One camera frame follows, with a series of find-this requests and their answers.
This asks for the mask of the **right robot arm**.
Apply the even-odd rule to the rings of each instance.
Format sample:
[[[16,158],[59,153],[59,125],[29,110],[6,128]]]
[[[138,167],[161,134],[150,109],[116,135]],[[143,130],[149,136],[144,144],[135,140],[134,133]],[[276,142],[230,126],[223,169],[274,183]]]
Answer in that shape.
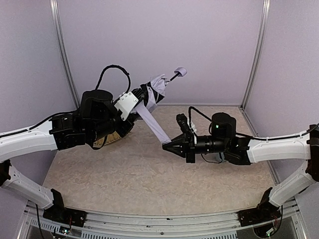
[[[303,164],[275,187],[266,190],[260,203],[241,210],[241,226],[266,222],[282,213],[279,211],[288,199],[304,191],[319,180],[319,127],[312,124],[306,131],[280,137],[255,138],[236,132],[236,119],[226,113],[212,115],[209,135],[197,136],[184,114],[176,121],[182,134],[162,146],[163,150],[195,163],[197,154],[220,153],[234,165],[251,165],[262,161],[301,159]]]

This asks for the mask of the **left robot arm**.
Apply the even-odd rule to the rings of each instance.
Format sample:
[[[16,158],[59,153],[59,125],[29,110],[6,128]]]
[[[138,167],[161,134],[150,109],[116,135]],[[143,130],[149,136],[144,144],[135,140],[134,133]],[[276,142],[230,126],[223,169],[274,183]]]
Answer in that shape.
[[[34,202],[44,210],[47,219],[66,223],[76,216],[85,216],[83,211],[64,206],[60,192],[47,189],[22,175],[10,162],[14,157],[40,152],[73,148],[107,140],[116,132],[125,136],[134,126],[131,111],[146,97],[146,92],[137,88],[123,93],[117,100],[105,90],[85,91],[81,105],[71,112],[56,113],[40,123],[0,136],[0,186]]]

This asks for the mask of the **lavender folding umbrella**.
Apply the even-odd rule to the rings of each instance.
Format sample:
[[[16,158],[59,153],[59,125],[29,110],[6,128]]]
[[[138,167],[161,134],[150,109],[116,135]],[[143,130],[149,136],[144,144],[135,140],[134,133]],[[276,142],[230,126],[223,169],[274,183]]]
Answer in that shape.
[[[158,103],[165,98],[165,89],[168,84],[176,77],[183,77],[186,74],[187,70],[184,67],[178,67],[174,71],[174,76],[170,79],[165,74],[161,74],[151,77],[147,83],[140,85],[140,88],[145,93],[145,99],[137,104],[131,111],[130,116],[133,122],[143,120],[161,144],[170,143],[171,139],[155,120],[152,112],[156,109]]]

